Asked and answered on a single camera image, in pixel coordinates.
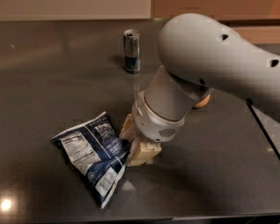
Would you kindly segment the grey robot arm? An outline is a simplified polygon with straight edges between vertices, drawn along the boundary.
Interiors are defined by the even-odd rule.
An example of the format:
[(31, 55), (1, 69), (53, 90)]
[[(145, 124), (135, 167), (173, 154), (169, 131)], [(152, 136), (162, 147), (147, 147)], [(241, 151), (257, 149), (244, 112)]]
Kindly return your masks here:
[(250, 102), (280, 123), (280, 56), (200, 14), (169, 20), (158, 36), (161, 66), (133, 103), (119, 137), (132, 143), (129, 166), (147, 157), (140, 145), (172, 140), (185, 116), (214, 90)]

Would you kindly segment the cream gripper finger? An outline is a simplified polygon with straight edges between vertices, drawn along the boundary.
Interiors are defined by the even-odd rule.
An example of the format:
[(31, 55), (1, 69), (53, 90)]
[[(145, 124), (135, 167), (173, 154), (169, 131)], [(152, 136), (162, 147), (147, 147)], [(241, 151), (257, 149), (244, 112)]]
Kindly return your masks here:
[(128, 141), (132, 141), (136, 137), (136, 132), (133, 125), (133, 116), (131, 114), (128, 114), (124, 120), (119, 137)]
[(151, 160), (161, 152), (161, 144), (145, 139), (135, 138), (132, 142), (130, 154), (126, 160), (128, 167), (140, 166)]

